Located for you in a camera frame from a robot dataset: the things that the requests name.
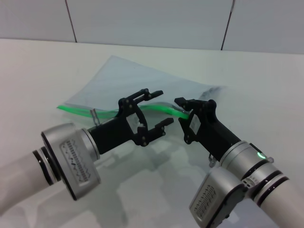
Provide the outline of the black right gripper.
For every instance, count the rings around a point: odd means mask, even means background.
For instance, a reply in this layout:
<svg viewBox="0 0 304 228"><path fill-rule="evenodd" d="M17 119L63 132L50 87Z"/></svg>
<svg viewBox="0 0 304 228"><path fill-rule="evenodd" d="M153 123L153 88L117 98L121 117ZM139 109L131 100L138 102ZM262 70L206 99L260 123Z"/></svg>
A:
<svg viewBox="0 0 304 228"><path fill-rule="evenodd" d="M230 147L240 142L240 139L217 119L217 103L214 100L187 100L178 97L174 102L190 112L188 119L178 119L186 144L198 142L216 160L220 160Z"/></svg>

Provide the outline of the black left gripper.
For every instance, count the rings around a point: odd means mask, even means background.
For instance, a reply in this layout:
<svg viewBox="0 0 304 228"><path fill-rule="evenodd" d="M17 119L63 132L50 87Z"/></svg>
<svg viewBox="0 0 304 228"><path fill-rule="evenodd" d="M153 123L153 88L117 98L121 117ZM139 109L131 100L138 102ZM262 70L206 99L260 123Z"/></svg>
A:
<svg viewBox="0 0 304 228"><path fill-rule="evenodd" d="M104 154L129 140L132 140L136 145L144 147L150 142L164 136L166 134L165 127L174 123L174 119L166 118L156 124L154 128L148 130L144 114L138 107L140 102L150 101L161 95L163 95L162 90L150 93L149 89L145 88L126 98L120 99L118 102L119 110L114 118L88 129L99 153ZM133 114L138 118L140 123L136 126L136 132L133 131L127 120Z"/></svg>

